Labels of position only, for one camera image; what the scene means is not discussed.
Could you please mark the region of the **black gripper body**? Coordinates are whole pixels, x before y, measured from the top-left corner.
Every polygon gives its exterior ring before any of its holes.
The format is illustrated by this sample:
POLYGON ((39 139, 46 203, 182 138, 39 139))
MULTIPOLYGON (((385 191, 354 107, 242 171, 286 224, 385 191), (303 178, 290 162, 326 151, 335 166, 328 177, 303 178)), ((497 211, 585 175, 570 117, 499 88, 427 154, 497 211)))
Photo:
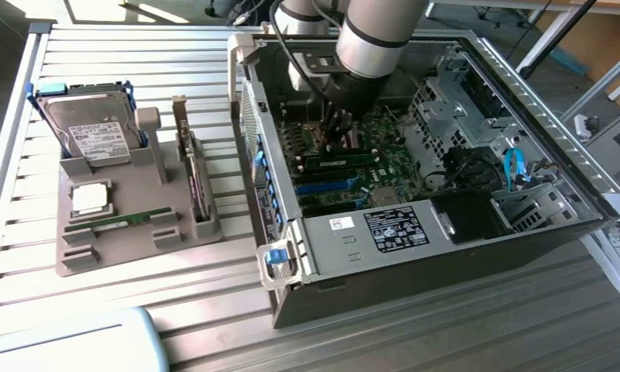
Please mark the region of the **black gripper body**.
POLYGON ((370 78, 354 73, 332 74, 324 91, 328 107, 361 119, 374 108, 387 83, 389 75, 370 78))

